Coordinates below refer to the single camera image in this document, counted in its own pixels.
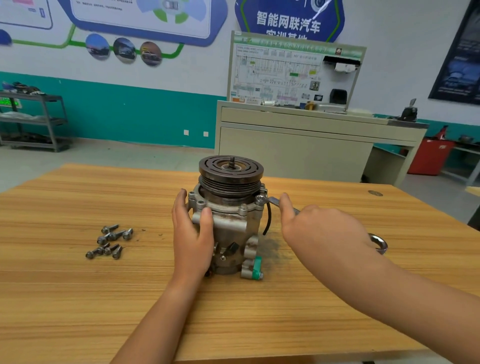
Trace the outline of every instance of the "black cable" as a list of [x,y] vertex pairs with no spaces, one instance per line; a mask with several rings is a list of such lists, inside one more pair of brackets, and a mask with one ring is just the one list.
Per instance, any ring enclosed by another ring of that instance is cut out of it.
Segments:
[[267,226],[265,226],[264,235],[267,234],[268,229],[270,228],[270,224],[272,223],[272,208],[270,207],[270,202],[267,202],[267,210],[268,210],[268,220],[267,220]]

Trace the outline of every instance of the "black poster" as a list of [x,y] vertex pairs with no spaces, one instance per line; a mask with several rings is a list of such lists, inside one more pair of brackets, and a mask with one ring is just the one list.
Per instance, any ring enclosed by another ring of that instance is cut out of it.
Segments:
[[472,0],[429,98],[480,105],[480,0]]

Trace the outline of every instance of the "hand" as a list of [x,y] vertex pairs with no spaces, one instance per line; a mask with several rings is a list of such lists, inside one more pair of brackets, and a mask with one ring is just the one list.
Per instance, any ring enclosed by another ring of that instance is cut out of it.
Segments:
[[173,280],[181,284],[199,284],[210,266],[214,247],[212,210],[202,210],[200,234],[193,226],[185,206],[187,191],[180,190],[172,208],[173,252],[175,270]]
[[364,226],[345,212],[311,205],[295,215],[287,194],[280,197],[280,211],[285,241],[302,264],[330,289],[341,276],[341,268],[363,269],[371,259],[381,257],[369,246]]

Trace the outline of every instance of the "metal cart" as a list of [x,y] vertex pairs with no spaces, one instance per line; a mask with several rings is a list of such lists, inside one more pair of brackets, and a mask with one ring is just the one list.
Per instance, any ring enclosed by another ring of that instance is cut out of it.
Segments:
[[[29,147],[36,147],[36,148],[49,148],[53,149],[55,152],[59,152],[62,149],[66,149],[72,143],[71,139],[69,138],[60,138],[56,137],[53,132],[53,127],[57,125],[67,124],[67,113],[65,112],[65,105],[63,104],[63,99],[61,96],[56,95],[27,95],[27,94],[17,94],[12,92],[0,92],[0,97],[7,97],[10,99],[10,103],[12,106],[12,111],[17,111],[17,106],[15,105],[15,98],[20,100],[31,100],[31,101],[39,101],[42,104],[42,109],[44,113],[44,118],[42,119],[18,119],[18,118],[9,118],[3,116],[0,112],[0,121],[2,122],[10,122],[17,124],[19,136],[16,138],[8,138],[3,139],[0,136],[0,145],[3,146],[29,146]],[[50,116],[47,108],[47,102],[57,102],[60,101],[61,107],[63,110],[63,118],[54,118]],[[32,142],[28,141],[26,135],[23,132],[22,124],[31,124],[31,125],[43,125],[48,128],[48,135],[50,137],[50,143],[39,143],[39,142]]]

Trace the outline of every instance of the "forearm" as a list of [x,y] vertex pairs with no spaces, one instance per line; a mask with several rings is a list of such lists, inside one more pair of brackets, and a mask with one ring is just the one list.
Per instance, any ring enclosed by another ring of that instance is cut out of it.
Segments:
[[332,282],[334,293],[453,363],[480,362],[479,297],[412,274],[380,255],[363,258],[363,268],[344,267],[349,282]]
[[110,364],[171,363],[197,288],[171,280]]

